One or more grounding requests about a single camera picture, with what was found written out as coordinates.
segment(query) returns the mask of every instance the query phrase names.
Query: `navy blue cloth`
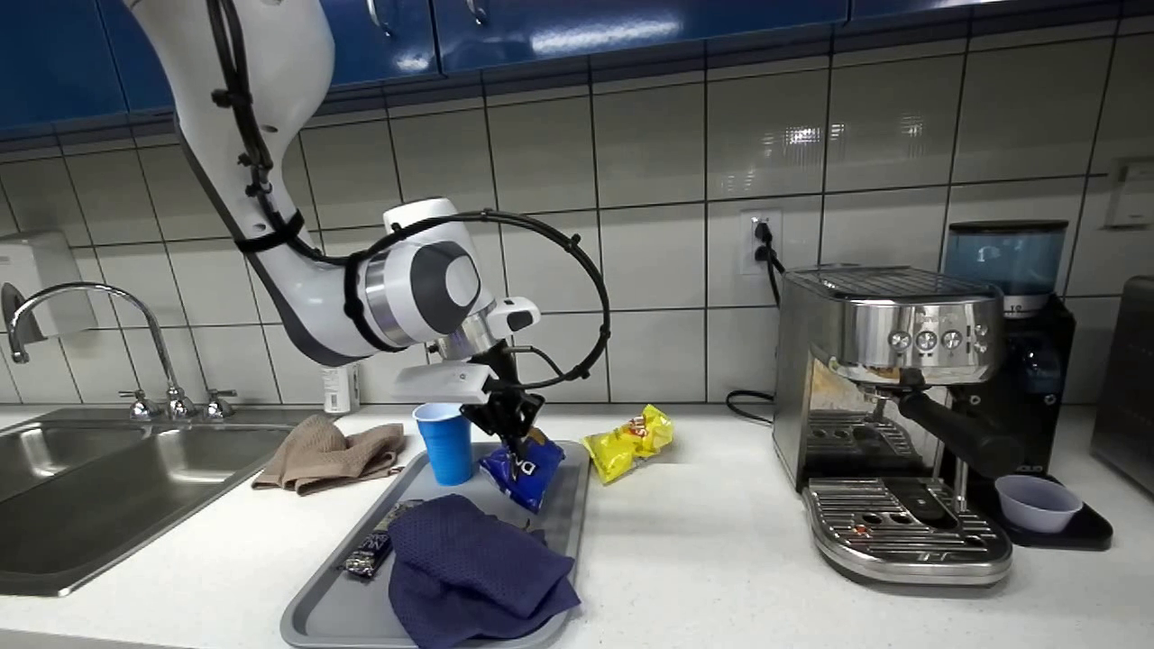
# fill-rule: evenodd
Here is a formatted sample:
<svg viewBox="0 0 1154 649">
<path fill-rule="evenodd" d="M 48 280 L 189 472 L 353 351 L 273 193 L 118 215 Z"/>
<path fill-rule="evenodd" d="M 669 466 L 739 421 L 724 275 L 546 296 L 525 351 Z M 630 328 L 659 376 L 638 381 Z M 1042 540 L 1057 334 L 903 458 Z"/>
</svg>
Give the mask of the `navy blue cloth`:
<svg viewBox="0 0 1154 649">
<path fill-rule="evenodd" d="M 566 580 L 573 558 L 484 515 L 470 496 L 425 502 L 388 537 L 388 605 L 419 645 L 522 637 L 579 601 Z"/>
</svg>

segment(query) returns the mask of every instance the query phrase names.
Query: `sink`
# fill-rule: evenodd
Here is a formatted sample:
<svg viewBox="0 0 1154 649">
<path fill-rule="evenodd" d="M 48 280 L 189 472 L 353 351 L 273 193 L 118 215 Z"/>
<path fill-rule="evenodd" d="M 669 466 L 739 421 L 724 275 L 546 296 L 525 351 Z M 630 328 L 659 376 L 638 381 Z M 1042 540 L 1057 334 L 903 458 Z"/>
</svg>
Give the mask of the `sink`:
<svg viewBox="0 0 1154 649">
<path fill-rule="evenodd" d="M 48 424 L 55 419 L 38 419 L 18 433 L 0 433 L 0 482 L 11 482 L 0 494 L 0 591 L 77 591 L 144 540 L 245 482 L 299 419 L 279 412 L 166 427 L 115 427 L 96 424 L 96 419 L 89 427 L 55 427 Z M 38 458 L 32 450 L 37 462 L 26 462 L 26 436 L 38 436 L 52 455 Z"/>
</svg>

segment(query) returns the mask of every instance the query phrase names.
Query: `countertop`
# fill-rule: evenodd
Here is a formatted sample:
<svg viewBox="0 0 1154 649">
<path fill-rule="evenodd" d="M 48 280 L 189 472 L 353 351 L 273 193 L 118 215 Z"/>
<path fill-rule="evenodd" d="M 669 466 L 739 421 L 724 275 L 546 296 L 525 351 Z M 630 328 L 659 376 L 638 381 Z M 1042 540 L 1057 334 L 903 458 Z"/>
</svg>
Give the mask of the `countertop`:
<svg viewBox="0 0 1154 649">
<path fill-rule="evenodd" d="M 1088 458 L 1088 412 L 1064 414 L 1053 474 L 1115 522 L 1115 548 L 1018 548 L 1013 577 L 983 591 L 891 591 L 833 573 L 772 458 L 768 424 L 724 412 L 669 419 L 677 442 L 659 462 L 612 486 L 590 482 L 577 563 L 584 605 L 555 645 L 1154 645 L 1154 506 Z M 401 412 L 339 424 L 376 421 L 401 421 Z M 617 421 L 624 412 L 608 406 L 542 414 L 555 441 Z M 238 486 L 70 598 L 0 598 L 0 645 L 32 634 L 286 645 L 286 605 L 387 490 L 388 480 L 315 496 Z"/>
</svg>

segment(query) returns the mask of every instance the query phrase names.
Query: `power cord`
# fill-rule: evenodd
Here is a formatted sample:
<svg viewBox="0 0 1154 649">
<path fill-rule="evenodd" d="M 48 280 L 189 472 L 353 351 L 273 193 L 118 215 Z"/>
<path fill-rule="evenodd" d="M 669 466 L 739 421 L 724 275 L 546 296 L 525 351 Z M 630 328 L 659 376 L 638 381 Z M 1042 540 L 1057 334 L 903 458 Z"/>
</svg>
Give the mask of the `power cord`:
<svg viewBox="0 0 1154 649">
<path fill-rule="evenodd" d="M 763 220 L 754 223 L 754 236 L 756 236 L 754 259 L 763 264 L 772 301 L 780 306 L 782 301 L 780 275 L 785 275 L 785 264 L 772 248 L 772 232 L 768 232 Z M 728 390 L 724 393 L 724 406 L 731 414 L 756 419 L 756 421 L 768 421 L 768 424 L 772 424 L 772 405 L 775 405 L 775 397 L 760 393 L 760 390 Z"/>
</svg>

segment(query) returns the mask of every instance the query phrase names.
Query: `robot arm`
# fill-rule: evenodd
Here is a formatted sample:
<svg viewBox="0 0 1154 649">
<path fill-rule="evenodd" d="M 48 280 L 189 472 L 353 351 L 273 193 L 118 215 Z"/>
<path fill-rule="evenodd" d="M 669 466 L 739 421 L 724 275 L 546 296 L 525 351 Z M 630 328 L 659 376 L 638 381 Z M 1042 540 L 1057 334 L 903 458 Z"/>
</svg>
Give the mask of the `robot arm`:
<svg viewBox="0 0 1154 649">
<path fill-rule="evenodd" d="M 476 424 L 516 450 L 542 397 L 519 381 L 510 334 L 542 313 L 529 300 L 495 300 L 484 287 L 466 220 L 529 227 L 562 244 L 590 275 L 607 317 L 607 286 L 579 244 L 535 220 L 461 215 L 446 197 L 428 197 L 388 209 L 376 244 L 342 259 L 323 257 L 281 176 L 286 146 L 333 78 L 333 32 L 322 2 L 127 0 L 127 8 L 166 69 L 192 164 L 269 292 L 287 340 L 328 367 L 436 341 L 443 365 L 401 376 L 401 393 L 457 401 Z M 584 377 L 607 334 L 602 324 L 594 351 L 558 377 Z"/>
</svg>

